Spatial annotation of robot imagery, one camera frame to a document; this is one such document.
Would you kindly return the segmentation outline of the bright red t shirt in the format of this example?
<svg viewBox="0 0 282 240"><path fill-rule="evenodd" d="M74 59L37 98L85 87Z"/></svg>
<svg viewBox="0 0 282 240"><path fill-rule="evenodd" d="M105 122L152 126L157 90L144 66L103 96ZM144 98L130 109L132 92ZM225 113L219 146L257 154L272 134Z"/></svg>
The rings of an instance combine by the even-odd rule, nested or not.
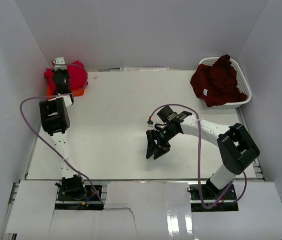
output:
<svg viewBox="0 0 282 240"><path fill-rule="evenodd" d="M54 73L52 68L47 68L44 72L44 78L48 83L48 88L50 92L56 90L55 83L53 82ZM72 92L78 92L85 82L87 82L87 73L85 71L85 66L79 61L74 61L70 66L67 67L70 75L70 89Z"/></svg>

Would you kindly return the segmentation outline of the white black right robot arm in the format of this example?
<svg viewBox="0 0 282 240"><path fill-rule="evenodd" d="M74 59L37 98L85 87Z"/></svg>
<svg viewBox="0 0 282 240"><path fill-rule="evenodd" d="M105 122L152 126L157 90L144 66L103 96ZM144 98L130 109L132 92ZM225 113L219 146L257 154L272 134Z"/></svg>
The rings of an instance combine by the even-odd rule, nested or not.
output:
<svg viewBox="0 0 282 240"><path fill-rule="evenodd" d="M218 147L222 163L217 171L199 186L199 194L207 195L216 200L225 193L231 181L244 173L260 155L260 150L244 125L221 125L199 117L198 113L185 106L184 111L177 113L166 104L155 109L148 118L151 127L146 131L146 158L157 159L171 149L170 140L178 134L198 138L198 157L201 162L201 144L207 141Z"/></svg>

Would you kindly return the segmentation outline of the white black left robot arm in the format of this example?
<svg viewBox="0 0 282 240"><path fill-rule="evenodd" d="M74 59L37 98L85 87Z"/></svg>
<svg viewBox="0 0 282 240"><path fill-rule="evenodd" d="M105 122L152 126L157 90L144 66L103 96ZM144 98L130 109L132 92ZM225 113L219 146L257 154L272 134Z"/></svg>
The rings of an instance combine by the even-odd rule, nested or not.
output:
<svg viewBox="0 0 282 240"><path fill-rule="evenodd" d="M55 96L39 103L41 123L43 130L51 137L55 150L60 154L62 179L56 186L67 197L82 200L86 195L86 187L83 185L82 177L69 166L71 156L67 144L67 130L70 127L68 108L74 103L70 74L66 66L57 66L52 73L56 87Z"/></svg>

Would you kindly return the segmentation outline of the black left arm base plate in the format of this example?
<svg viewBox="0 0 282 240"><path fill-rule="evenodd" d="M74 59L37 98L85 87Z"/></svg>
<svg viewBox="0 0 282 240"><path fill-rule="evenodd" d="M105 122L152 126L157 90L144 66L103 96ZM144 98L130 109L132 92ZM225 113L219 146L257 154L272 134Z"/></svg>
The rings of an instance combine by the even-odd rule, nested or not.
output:
<svg viewBox="0 0 282 240"><path fill-rule="evenodd" d="M94 189L90 185L85 185L85 190L77 190L68 193L58 188L55 209L68 211L102 211L104 207L96 196Z"/></svg>

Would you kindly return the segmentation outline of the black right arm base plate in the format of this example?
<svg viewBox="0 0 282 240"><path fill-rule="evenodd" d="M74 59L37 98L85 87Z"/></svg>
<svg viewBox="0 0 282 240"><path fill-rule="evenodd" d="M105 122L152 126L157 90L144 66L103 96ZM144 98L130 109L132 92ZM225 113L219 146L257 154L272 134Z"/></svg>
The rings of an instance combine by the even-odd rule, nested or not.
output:
<svg viewBox="0 0 282 240"><path fill-rule="evenodd" d="M187 192L190 193L190 203L191 210L193 213L203 213L203 212L237 212L239 211L239 207L237 203L231 204L231 202L237 199L237 194L234 189L234 185L232 184L229 190L225 193L225 195L218 201L215 207L211 209L206 209L203 207L202 202L199 196L198 184L191 184L187 188ZM202 196L204 203L209 206L212 205L221 195L220 193L214 194L210 193L205 184L202 184Z"/></svg>

